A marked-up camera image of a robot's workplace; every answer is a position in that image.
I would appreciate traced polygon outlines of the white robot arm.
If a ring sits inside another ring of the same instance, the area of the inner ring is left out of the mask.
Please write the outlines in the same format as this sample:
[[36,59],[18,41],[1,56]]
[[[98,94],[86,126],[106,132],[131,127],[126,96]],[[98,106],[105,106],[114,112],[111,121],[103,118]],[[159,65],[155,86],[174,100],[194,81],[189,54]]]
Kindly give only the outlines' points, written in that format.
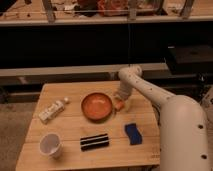
[[116,95],[127,100],[135,88],[160,110],[160,171],[211,171],[207,117],[201,105],[142,78],[139,65],[118,71]]

